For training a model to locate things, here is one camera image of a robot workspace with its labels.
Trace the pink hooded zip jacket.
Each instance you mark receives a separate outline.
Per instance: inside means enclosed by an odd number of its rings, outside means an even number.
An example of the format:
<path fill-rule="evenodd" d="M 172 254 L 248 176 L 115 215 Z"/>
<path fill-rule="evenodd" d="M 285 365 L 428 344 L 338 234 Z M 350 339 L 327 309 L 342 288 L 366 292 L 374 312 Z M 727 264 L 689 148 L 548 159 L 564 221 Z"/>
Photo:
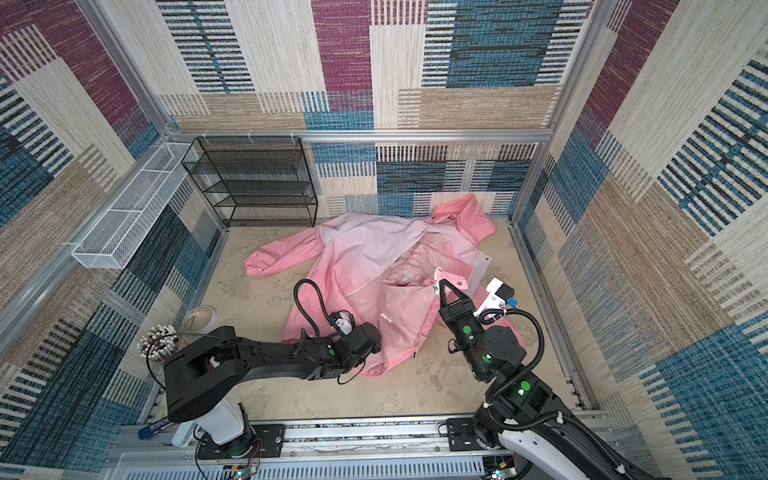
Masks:
<path fill-rule="evenodd" d="M 467 194 L 425 218 L 347 213 L 259 247 L 244 267 L 249 276 L 266 277 L 313 260 L 308 277 L 329 311 L 348 311 L 356 323 L 371 323 L 381 333 L 381 352 L 362 371 L 377 377 L 416 354 L 438 322 L 438 280 L 460 280 L 465 293 L 482 300 L 480 282 L 491 259 L 479 244 L 496 231 Z M 302 286 L 299 300 L 320 332 L 332 333 L 314 289 Z M 293 307 L 283 340 L 298 339 L 308 326 Z"/>

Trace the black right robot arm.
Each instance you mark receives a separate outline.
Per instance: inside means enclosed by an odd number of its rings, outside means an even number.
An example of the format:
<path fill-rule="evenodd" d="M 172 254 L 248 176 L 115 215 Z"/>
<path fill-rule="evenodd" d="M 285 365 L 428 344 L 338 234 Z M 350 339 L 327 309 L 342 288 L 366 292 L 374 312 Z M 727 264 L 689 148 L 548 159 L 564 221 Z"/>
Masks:
<path fill-rule="evenodd" d="M 435 284 L 438 313 L 454 336 L 450 353 L 460 353 L 473 377 L 489 388 L 473 416 L 477 444 L 505 449 L 553 479 L 648 479 L 581 421 L 534 372 L 545 349 L 543 328 L 518 308 L 514 291 L 501 283 L 481 306 L 463 282 Z"/>

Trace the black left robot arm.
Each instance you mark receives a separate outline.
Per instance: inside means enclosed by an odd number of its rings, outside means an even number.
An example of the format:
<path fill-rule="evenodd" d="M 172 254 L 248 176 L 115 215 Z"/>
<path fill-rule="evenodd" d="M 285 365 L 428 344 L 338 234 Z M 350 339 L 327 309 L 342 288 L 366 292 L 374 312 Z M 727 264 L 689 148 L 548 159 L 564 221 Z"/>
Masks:
<path fill-rule="evenodd" d="M 320 311 L 332 328 L 326 336 L 299 300 L 302 286 L 314 289 Z M 270 378 L 307 381 L 339 378 L 367 358 L 381 352 L 382 336 L 370 323 L 358 324 L 349 317 L 344 331 L 336 321 L 339 312 L 327 311 L 319 286 L 302 279 L 293 290 L 295 306 L 309 323 L 312 335 L 301 331 L 293 343 L 260 342 L 236 334 L 223 326 L 204 334 L 164 361 L 167 418 L 172 423 L 195 422 L 225 406 L 225 397 L 238 384 Z"/>

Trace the cup of white-tipped markers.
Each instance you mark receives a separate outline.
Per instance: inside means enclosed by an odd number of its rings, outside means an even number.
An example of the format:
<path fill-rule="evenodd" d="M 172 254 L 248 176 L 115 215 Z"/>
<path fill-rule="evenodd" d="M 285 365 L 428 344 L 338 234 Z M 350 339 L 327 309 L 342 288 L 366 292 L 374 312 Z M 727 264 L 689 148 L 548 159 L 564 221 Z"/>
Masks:
<path fill-rule="evenodd" d="M 181 336 L 171 325 L 150 328 L 137 343 L 142 357 L 151 362 L 161 363 L 175 354 L 181 345 Z"/>

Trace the blue marker pen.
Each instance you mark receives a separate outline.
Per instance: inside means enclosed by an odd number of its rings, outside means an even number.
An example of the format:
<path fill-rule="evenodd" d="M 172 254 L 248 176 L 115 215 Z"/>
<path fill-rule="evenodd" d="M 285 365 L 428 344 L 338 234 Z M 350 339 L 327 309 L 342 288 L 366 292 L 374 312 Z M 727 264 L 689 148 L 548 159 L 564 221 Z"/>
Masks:
<path fill-rule="evenodd" d="M 167 418 L 163 418 L 163 419 L 161 419 L 159 421 L 151 423 L 151 424 L 141 428 L 138 431 L 138 433 L 137 433 L 138 438 L 140 440 L 147 440 L 147 439 L 153 437 L 154 435 L 157 435 L 158 433 L 160 433 L 161 431 L 163 431 L 164 429 L 169 427 L 171 424 L 172 424 L 172 422 L 170 420 L 168 420 Z"/>

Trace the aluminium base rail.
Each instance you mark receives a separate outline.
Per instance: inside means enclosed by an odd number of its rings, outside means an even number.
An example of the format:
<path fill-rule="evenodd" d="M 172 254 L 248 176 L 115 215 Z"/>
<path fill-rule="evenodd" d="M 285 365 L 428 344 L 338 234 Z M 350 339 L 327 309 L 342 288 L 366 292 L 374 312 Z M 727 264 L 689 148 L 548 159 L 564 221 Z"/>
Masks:
<path fill-rule="evenodd" d="M 469 441 L 468 414 L 259 421 L 261 453 L 209 458 L 174 429 L 148 440 L 118 434 L 102 479 L 498 479 L 523 465 L 506 450 Z"/>

